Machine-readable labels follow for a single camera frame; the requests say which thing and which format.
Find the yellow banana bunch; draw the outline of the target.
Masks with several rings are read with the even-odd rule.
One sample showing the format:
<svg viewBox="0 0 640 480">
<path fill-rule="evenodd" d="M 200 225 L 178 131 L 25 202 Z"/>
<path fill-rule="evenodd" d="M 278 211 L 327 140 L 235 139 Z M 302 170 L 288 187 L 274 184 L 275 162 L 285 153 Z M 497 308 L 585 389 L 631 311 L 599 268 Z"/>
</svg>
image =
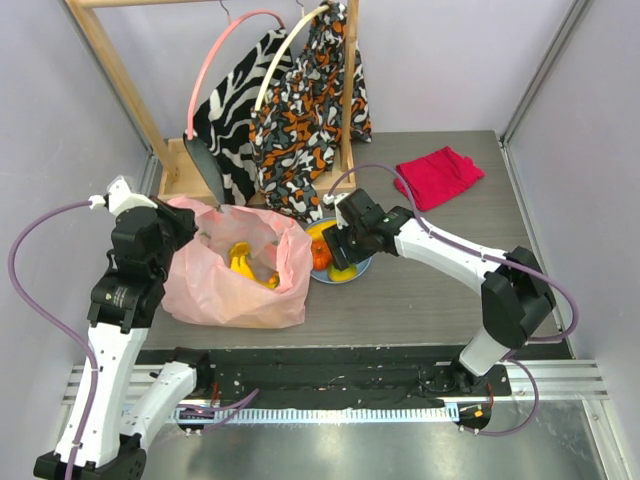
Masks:
<svg viewBox="0 0 640 480">
<path fill-rule="evenodd" d="M 260 280 L 251 269 L 248 259 L 251 254 L 251 247 L 247 242 L 236 243 L 229 250 L 230 269 L 238 273 L 255 283 L 258 283 L 268 289 L 275 289 L 280 283 L 280 277 L 277 272 L 274 272 L 271 277 L 266 280 Z"/>
</svg>

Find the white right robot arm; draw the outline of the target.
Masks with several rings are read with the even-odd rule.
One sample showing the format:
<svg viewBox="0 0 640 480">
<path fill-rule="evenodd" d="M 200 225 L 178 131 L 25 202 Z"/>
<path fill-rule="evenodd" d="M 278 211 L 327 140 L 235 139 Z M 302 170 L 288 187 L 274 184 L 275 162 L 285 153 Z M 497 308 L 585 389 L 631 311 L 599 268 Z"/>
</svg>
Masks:
<svg viewBox="0 0 640 480">
<path fill-rule="evenodd" d="M 362 189 L 327 194 L 323 204 L 336 215 L 336 224 L 323 236 L 337 268 L 384 252 L 432 267 L 478 294 L 482 326 L 451 371 L 453 386 L 462 394 L 483 388 L 494 364 L 523 347 L 556 306 L 535 255 L 524 247 L 505 252 L 477 245 L 410 209 L 385 211 Z"/>
</svg>

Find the pink peach plastic bag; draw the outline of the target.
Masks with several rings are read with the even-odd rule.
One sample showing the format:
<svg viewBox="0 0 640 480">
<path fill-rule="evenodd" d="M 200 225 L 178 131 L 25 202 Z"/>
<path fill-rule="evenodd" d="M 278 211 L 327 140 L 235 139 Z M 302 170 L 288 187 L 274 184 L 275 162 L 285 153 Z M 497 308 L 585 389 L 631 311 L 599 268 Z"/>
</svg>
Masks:
<svg viewBox="0 0 640 480">
<path fill-rule="evenodd" d="M 304 322 L 312 239 L 295 220 L 270 210 L 213 207 L 188 197 L 169 204 L 193 210 L 198 231 L 173 257 L 162 300 L 165 311 L 203 326 L 282 329 Z M 250 245 L 248 262 L 260 280 L 279 274 L 277 288 L 230 269 L 229 250 L 239 242 Z"/>
</svg>

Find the green orange citrus fruit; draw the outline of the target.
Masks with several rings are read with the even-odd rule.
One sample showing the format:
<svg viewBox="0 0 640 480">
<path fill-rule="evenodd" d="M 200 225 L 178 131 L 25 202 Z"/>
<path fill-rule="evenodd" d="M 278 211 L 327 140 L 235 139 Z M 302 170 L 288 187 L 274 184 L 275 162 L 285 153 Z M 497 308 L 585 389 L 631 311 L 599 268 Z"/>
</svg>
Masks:
<svg viewBox="0 0 640 480">
<path fill-rule="evenodd" d="M 340 270 L 334 265 L 330 265 L 327 269 L 327 276 L 331 282 L 344 283 L 354 279 L 358 274 L 358 268 L 355 264 L 349 265 L 344 270 Z"/>
</svg>

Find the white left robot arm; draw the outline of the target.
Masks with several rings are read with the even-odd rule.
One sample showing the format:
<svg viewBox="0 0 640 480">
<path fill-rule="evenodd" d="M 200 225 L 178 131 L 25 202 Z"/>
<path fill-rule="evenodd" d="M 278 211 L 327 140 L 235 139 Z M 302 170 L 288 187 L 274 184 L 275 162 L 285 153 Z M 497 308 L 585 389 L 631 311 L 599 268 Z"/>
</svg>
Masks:
<svg viewBox="0 0 640 480">
<path fill-rule="evenodd" d="M 205 397 L 213 385 L 208 355 L 178 347 L 133 408 L 125 408 L 173 256 L 198 228 L 192 210 L 156 197 L 108 205 L 115 226 L 109 266 L 91 291 L 87 363 L 63 436 L 35 462 L 40 479 L 140 478 L 151 443 L 178 404 Z"/>
</svg>

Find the yellow mango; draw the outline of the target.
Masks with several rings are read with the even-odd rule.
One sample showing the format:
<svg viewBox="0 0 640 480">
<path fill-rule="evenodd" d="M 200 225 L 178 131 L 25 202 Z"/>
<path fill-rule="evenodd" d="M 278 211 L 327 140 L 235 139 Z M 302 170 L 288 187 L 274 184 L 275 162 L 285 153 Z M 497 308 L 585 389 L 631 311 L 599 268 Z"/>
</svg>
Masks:
<svg viewBox="0 0 640 480">
<path fill-rule="evenodd" d="M 311 237 L 313 241 L 323 241 L 323 232 L 326 229 L 329 229 L 336 225 L 335 219 L 324 220 L 321 222 L 316 222 L 313 225 L 310 225 L 306 229 L 306 233 Z"/>
</svg>

